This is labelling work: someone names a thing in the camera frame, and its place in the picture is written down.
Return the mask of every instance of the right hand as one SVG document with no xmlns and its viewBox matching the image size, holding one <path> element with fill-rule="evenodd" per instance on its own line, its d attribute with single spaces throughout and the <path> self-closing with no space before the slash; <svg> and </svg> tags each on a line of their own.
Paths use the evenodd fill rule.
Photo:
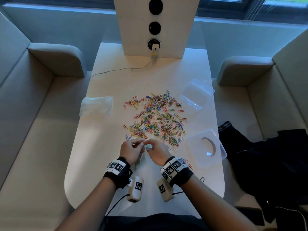
<svg viewBox="0 0 308 231">
<path fill-rule="evenodd" d="M 144 144 L 152 144 L 153 148 L 149 149 L 149 155 L 155 164 L 160 166 L 164 166 L 167 159 L 169 159 L 172 155 L 168 151 L 166 144 L 158 141 L 158 140 L 146 140 L 143 142 Z"/>
</svg>

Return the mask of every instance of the tabletop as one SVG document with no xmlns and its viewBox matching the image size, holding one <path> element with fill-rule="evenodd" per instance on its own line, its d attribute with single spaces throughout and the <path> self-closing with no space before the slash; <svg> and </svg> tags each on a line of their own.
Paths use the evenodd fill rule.
<svg viewBox="0 0 308 231">
<path fill-rule="evenodd" d="M 92 75 L 125 67 L 139 68 L 149 61 L 150 57 L 125 56 L 121 44 L 101 43 Z M 212 87 L 206 50 L 185 49 L 182 59 L 158 57 L 144 69 L 113 71 L 90 79 L 86 97 L 112 96 L 112 114 L 80 117 L 64 180 L 65 194 L 74 208 L 79 206 L 102 179 L 108 163 L 119 157 L 121 144 L 126 140 L 125 135 L 131 134 L 129 129 L 123 128 L 123 124 L 132 125 L 134 116 L 143 111 L 142 108 L 137 111 L 129 105 L 126 110 L 123 107 L 124 101 L 129 101 L 134 96 L 141 99 L 151 93 L 164 94 L 168 89 L 170 95 L 183 104 L 181 109 L 185 112 L 178 115 L 189 120 L 189 123 L 184 123 L 186 137 L 207 129 L 213 129 L 218 135 L 213 96 L 201 111 L 180 99 L 181 92 L 193 78 L 203 80 Z M 171 149 L 171 154 L 187 159 L 194 174 L 198 178 L 204 177 L 204 183 L 223 197 L 225 181 L 222 161 L 206 168 L 199 167 L 185 142 L 179 144 L 176 153 Z M 141 200 L 132 203 L 123 199 L 110 212 L 110 216 L 146 217 L 157 213 L 172 213 L 200 218 L 184 193 L 175 195 L 175 198 L 166 203 L 162 200 L 156 185 L 156 181 L 162 177 L 160 169 L 160 166 L 152 162 L 148 153 L 145 153 L 144 162 L 133 172 L 133 176 L 144 179 Z M 109 209 L 127 194 L 127 190 L 128 188 L 117 190 Z M 181 188 L 174 185 L 174 192 L 179 191 Z"/>
</svg>

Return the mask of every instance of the beige sofa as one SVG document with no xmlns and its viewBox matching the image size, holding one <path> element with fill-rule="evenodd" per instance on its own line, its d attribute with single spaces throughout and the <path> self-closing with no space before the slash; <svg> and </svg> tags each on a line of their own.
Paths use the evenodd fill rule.
<svg viewBox="0 0 308 231">
<path fill-rule="evenodd" d="M 54 230 L 90 72 L 79 49 L 31 43 L 0 13 L 0 230 Z"/>
<path fill-rule="evenodd" d="M 230 121 L 252 142 L 276 137 L 279 130 L 308 133 L 308 30 L 273 58 L 228 58 L 212 82 L 218 125 Z M 223 165 L 225 199 L 259 207 L 240 189 L 227 159 Z"/>
</svg>

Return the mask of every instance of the clear plastic box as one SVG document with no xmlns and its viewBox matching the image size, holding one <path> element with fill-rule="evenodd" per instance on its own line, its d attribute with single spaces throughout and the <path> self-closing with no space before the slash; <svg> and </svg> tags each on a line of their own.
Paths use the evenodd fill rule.
<svg viewBox="0 0 308 231">
<path fill-rule="evenodd" d="M 212 129 L 192 135 L 186 140 L 199 167 L 207 167 L 227 157 L 224 147 Z"/>
<path fill-rule="evenodd" d="M 206 85 L 205 81 L 193 79 L 181 93 L 180 98 L 192 107 L 202 110 L 215 90 Z"/>
</svg>

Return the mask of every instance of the white board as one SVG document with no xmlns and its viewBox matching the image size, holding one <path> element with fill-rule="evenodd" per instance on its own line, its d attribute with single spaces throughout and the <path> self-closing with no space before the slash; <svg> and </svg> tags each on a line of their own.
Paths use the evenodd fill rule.
<svg viewBox="0 0 308 231">
<path fill-rule="evenodd" d="M 148 41 L 158 38 L 161 42 L 158 56 L 182 58 L 193 25 L 199 0 L 161 0 L 163 10 L 151 14 L 150 0 L 114 0 L 125 55 L 150 56 Z M 149 24 L 158 22 L 158 35 L 149 32 Z"/>
</svg>

